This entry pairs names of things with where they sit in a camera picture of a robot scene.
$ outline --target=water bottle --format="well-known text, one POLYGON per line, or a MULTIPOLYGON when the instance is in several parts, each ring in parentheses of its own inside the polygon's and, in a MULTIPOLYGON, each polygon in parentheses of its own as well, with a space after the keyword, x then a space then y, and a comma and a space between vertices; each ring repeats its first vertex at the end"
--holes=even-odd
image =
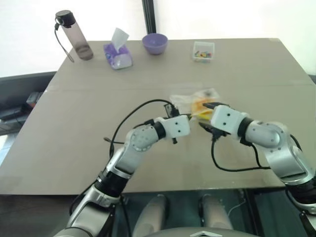
POLYGON ((78 57, 82 60, 91 59, 93 52, 77 24, 73 13, 69 10, 59 11, 56 13, 56 20, 59 25, 62 26, 78 57))

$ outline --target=purple tissue box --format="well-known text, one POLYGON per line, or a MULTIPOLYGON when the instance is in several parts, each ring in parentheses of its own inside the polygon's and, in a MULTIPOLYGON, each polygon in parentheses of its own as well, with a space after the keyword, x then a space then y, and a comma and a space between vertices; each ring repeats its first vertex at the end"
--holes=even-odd
POLYGON ((108 63, 113 69, 132 66, 132 56, 126 45, 119 48, 118 53, 112 43, 103 45, 103 50, 108 63))

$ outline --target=gray table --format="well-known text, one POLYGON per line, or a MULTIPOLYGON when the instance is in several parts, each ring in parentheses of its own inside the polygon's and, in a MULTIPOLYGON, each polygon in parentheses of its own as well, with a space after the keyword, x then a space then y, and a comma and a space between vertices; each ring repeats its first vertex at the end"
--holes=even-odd
MULTIPOLYGON (((211 64, 191 60, 193 40, 171 40, 166 52, 149 55, 140 41, 129 41, 131 68, 113 71, 102 45, 90 45, 94 58, 64 61, 32 111, 0 167, 0 194, 77 194, 108 160, 109 144, 119 122, 140 103, 170 94, 191 94, 214 87, 222 101, 254 119, 281 121, 299 139, 316 165, 315 87, 277 39, 213 39, 211 64)), ((122 127, 164 115, 161 104, 143 108, 122 127)), ((146 158, 126 192, 275 187, 270 170, 228 173, 210 157, 210 135, 196 123, 190 136, 160 141, 146 158)), ((261 155, 261 163, 266 161, 261 155)), ((255 166, 253 151, 231 138, 216 145, 225 167, 255 166)))

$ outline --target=clear plastic bag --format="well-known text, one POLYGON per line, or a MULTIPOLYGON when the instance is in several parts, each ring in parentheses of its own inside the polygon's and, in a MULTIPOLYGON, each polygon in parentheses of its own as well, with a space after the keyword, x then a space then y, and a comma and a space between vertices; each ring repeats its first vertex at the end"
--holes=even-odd
POLYGON ((170 95, 171 102, 181 114, 191 114, 199 119, 209 120, 212 109, 203 106, 203 103, 219 102, 219 95, 215 89, 197 91, 192 95, 170 95))

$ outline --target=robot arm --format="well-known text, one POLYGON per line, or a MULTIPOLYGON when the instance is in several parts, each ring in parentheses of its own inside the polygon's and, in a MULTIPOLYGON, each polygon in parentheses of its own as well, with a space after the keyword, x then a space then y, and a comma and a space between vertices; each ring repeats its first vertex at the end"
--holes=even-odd
POLYGON ((55 237, 102 237, 113 223, 115 205, 132 177, 144 153, 162 138, 177 138, 190 133, 186 115, 169 119, 157 118, 153 125, 131 130, 124 146, 117 150, 100 172, 97 181, 71 215, 67 227, 55 237))
POLYGON ((308 232, 316 230, 315 170, 293 143, 287 127, 277 122, 252 120, 246 113, 226 105, 214 107, 211 126, 253 143, 264 153, 271 170, 291 193, 292 202, 302 211, 300 217, 308 232))

